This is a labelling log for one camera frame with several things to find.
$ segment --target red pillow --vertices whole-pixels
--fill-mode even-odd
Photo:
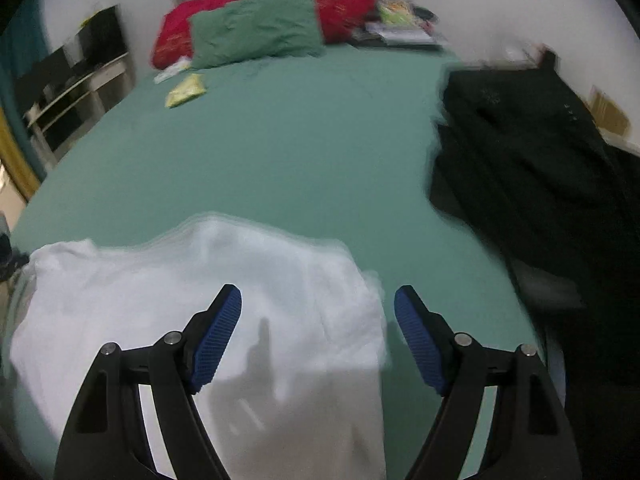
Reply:
[[[181,3],[164,17],[156,39],[151,64],[163,69],[181,56],[193,56],[189,31],[190,16],[201,10],[215,10],[236,0],[190,0]],[[362,25],[364,16],[376,0],[316,0],[318,20],[325,43],[346,41],[353,27]]]
[[[376,0],[316,0],[318,20],[325,43],[343,43],[355,27],[364,25],[365,16]]]
[[[164,17],[162,29],[156,39],[151,64],[163,69],[182,56],[192,57],[189,17],[201,10],[215,10],[236,0],[189,0],[183,2]]]

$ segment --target green pillowcase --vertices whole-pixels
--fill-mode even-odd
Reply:
[[[238,0],[190,22],[193,68],[324,51],[314,0]]]

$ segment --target pillow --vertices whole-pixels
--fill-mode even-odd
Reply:
[[[190,0],[183,2],[164,17],[156,39],[151,64],[162,70],[182,56],[193,56],[188,18],[201,10],[214,10],[236,0]]]
[[[355,27],[364,25],[366,15],[376,7],[376,0],[316,0],[316,4],[324,42],[343,43]]]
[[[201,10],[215,10],[236,0],[190,0],[169,12],[152,53],[151,64],[167,68],[181,56],[193,56],[189,17]],[[340,43],[349,39],[351,29],[364,24],[366,14],[375,8],[376,0],[316,0],[316,13],[325,43]]]
[[[314,0],[238,0],[190,17],[193,68],[324,51]]]

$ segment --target mattress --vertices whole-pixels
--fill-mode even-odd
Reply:
[[[536,342],[501,261],[425,196],[438,142],[432,121],[456,63],[446,53],[333,46],[319,58],[201,70],[207,93],[171,109],[165,96],[183,75],[142,80],[47,177],[13,242],[23,251],[84,238],[139,244],[207,211],[340,240],[385,290],[385,454],[388,478],[400,480],[440,398],[420,380],[399,333],[396,288],[412,284],[453,330],[485,346]],[[492,402],[488,390],[464,476],[479,466]],[[18,380],[21,445],[52,470],[57,443],[29,406]]]

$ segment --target yellow packet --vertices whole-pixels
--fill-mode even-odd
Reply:
[[[204,94],[206,91],[200,79],[200,74],[188,75],[167,94],[164,106],[173,108]]]

